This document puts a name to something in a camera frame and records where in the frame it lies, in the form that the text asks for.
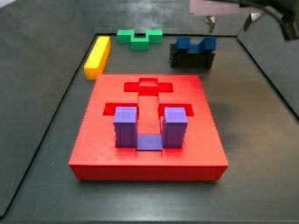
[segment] dark blue block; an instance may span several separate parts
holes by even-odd
[[[136,147],[136,107],[117,107],[114,113],[116,147]]]
[[[161,151],[161,135],[137,135],[137,151]]]
[[[198,53],[198,52],[200,52],[198,45],[190,45],[188,53]]]
[[[217,39],[216,38],[205,38],[198,43],[198,52],[200,53],[210,53],[216,50],[217,47]]]
[[[174,45],[173,45],[173,50],[177,53],[186,53],[190,47],[190,38],[188,37],[178,37]]]
[[[188,119],[184,108],[165,108],[162,118],[162,147],[181,148]]]

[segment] green block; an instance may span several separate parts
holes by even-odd
[[[149,40],[145,38],[130,38],[130,50],[145,51],[149,48]]]
[[[149,43],[162,43],[164,33],[161,30],[146,30],[145,36],[149,39]]]
[[[134,30],[117,30],[116,41],[120,44],[129,44],[130,38],[134,36]]]

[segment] yellow block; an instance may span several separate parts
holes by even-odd
[[[108,60],[109,49],[109,37],[98,37],[84,65],[84,72],[88,80],[94,80],[98,75],[102,74]]]

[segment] black surface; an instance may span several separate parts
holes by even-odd
[[[172,68],[204,68],[210,69],[214,52],[188,53],[174,52],[174,44],[169,46],[169,61]]]
[[[205,16],[192,16],[188,0],[78,0],[78,4],[94,33],[161,29],[168,34],[210,35]],[[246,16],[216,16],[212,35],[237,36]]]
[[[217,182],[78,182],[66,165],[93,81],[76,73],[3,223],[299,221],[299,125],[238,42],[218,38],[209,71],[170,69],[169,44],[112,38],[106,73],[198,73],[229,167]]]
[[[72,0],[0,9],[0,216],[93,38]]]
[[[254,21],[246,31],[238,33],[237,39],[299,116],[299,39],[285,42],[269,16]]]

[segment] red block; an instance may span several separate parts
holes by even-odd
[[[160,116],[162,121],[164,107],[185,108],[188,127],[181,149],[136,151],[134,148],[116,148],[113,108],[128,103],[138,107],[141,125],[145,125],[148,115],[148,122],[156,121],[154,111],[156,118]],[[145,104],[157,108],[148,112]],[[89,98],[69,167],[80,180],[217,180],[228,160],[197,75],[101,74]]]

